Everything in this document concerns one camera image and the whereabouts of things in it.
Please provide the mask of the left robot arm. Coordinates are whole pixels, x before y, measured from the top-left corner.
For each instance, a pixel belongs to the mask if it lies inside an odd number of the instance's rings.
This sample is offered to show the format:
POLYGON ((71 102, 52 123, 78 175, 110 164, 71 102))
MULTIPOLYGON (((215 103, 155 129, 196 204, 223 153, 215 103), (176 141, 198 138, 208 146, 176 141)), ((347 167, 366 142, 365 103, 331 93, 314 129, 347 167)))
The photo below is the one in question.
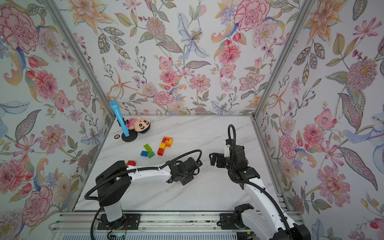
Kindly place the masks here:
POLYGON ((200 172, 202 165, 200 158, 192 157, 184 162, 177 159, 162 166, 140 168, 118 161, 96 178, 96 185, 85 193, 84 199, 97 201, 107 221, 114 223, 123 218, 120 200, 129 186, 149 182, 186 185, 200 172))

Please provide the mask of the lime green lego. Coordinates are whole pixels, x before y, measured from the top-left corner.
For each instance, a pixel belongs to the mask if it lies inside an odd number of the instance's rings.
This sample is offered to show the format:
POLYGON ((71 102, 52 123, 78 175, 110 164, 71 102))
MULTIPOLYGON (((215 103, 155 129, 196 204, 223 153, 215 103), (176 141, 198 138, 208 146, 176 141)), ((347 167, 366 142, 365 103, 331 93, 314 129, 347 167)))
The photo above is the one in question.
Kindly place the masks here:
POLYGON ((152 151, 152 148, 148 144, 144 145, 144 148, 148 153, 152 151))

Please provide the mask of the red square lego brick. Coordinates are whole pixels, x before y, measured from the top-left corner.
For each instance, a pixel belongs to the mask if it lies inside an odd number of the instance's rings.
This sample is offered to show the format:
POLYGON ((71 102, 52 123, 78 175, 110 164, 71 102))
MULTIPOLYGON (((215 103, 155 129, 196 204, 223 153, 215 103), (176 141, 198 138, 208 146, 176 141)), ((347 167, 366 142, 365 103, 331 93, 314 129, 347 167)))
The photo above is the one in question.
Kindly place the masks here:
POLYGON ((165 149, 159 148, 157 154, 158 154, 158 156, 163 156, 164 152, 165 152, 165 149))

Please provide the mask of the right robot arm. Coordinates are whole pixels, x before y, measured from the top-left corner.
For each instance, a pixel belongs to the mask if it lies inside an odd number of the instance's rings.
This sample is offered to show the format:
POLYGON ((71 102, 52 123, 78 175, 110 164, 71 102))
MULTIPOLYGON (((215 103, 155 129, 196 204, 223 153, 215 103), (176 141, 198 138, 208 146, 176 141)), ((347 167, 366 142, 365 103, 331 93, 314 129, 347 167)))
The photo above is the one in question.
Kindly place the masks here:
POLYGON ((243 146, 225 146, 223 154, 209 154, 212 166, 225 168, 230 180, 252 199, 253 205, 235 207, 234 225, 249 228, 261 240, 310 240, 305 225, 298 225, 267 191, 259 173, 248 165, 243 146))

